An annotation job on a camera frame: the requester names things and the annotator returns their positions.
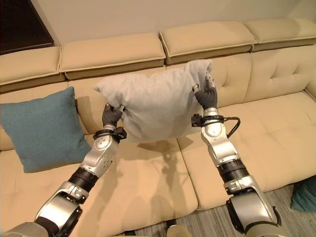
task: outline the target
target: beige sofa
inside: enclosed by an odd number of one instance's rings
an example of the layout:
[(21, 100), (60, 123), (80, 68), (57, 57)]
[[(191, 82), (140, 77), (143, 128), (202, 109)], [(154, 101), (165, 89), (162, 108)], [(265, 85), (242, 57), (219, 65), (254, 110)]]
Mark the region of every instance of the beige sofa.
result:
[[(212, 57), (220, 113), (241, 119), (231, 141), (268, 191), (316, 174), (315, 42), (314, 23), (277, 19), (201, 23), (159, 35), (27, 50), (0, 57), (0, 102), (41, 98), (73, 86), (82, 130), (92, 144), (106, 103), (91, 88), (98, 76), (150, 75)], [(227, 122), (227, 129), (232, 126)], [(2, 127), (0, 138), (0, 220), (6, 231), (32, 221), (78, 165), (24, 173)], [(116, 235), (216, 207), (228, 198), (200, 133), (148, 144), (122, 141), (115, 162), (82, 206), (72, 236)]]

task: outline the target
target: throw pillow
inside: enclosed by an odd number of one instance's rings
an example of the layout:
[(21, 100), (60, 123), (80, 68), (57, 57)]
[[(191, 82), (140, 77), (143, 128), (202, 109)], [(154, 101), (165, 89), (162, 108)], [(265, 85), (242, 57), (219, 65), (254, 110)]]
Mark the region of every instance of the throw pillow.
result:
[(125, 106), (121, 119), (128, 141), (181, 137), (200, 131), (191, 127), (191, 117), (202, 110), (192, 87), (198, 83), (205, 88), (210, 64), (211, 60), (196, 60), (150, 77), (137, 73), (104, 77), (93, 88), (112, 106)]
[(24, 172), (81, 162), (90, 151), (75, 106), (75, 90), (0, 105), (0, 122), (10, 136)]
[(300, 211), (316, 211), (316, 176), (304, 180), (293, 192), (291, 208)]

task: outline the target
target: teal object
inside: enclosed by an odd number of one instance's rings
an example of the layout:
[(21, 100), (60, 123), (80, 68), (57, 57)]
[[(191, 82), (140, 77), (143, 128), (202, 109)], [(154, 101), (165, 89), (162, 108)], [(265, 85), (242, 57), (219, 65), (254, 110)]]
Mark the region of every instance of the teal object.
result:
[(25, 173), (82, 162), (91, 150), (75, 105), (75, 89), (45, 98), (0, 105), (1, 124)]
[(292, 196), (291, 208), (300, 211), (316, 211), (316, 176), (303, 181)]

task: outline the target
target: silver robot arm segment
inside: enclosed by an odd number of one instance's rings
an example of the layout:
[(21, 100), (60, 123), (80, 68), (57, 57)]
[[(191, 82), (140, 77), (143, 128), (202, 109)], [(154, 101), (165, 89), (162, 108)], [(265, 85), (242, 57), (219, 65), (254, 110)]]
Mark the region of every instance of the silver robot arm segment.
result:
[[(203, 116), (192, 117), (192, 126), (201, 127), (201, 138), (224, 181), (224, 188), (227, 194), (233, 195), (226, 202), (232, 224), (247, 237), (285, 237), (278, 212), (275, 207), (269, 205), (259, 185), (254, 177), (249, 175), (237, 150), (229, 141), (240, 120), (219, 115), (215, 81), (210, 75), (210, 68), (207, 69), (205, 80), (205, 92), (200, 91), (198, 85), (193, 87), (204, 112)], [(238, 123), (227, 135), (224, 122), (229, 119), (236, 119)]]
[(103, 112), (103, 129), (97, 131), (91, 151), (79, 168), (65, 181), (37, 213), (34, 222), (23, 223), (6, 233), (4, 237), (67, 237), (82, 214), (80, 204), (90, 190), (109, 169), (119, 148), (126, 138), (122, 127), (116, 128), (124, 107), (115, 109), (106, 105)]

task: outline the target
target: floor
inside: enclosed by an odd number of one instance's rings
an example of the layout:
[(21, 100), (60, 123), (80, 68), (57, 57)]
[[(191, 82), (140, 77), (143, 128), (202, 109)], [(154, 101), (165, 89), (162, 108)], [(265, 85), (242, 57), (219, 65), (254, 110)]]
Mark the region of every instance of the floor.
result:
[[(271, 205), (277, 207), (282, 217), (282, 226), (289, 237), (316, 237), (316, 212), (294, 211), (290, 209), (293, 185), (267, 192)], [(193, 237), (241, 237), (231, 224), (225, 206), (210, 210), (195, 211), (176, 220), (178, 225), (186, 225)], [(165, 237), (166, 223), (135, 231), (138, 236)]]

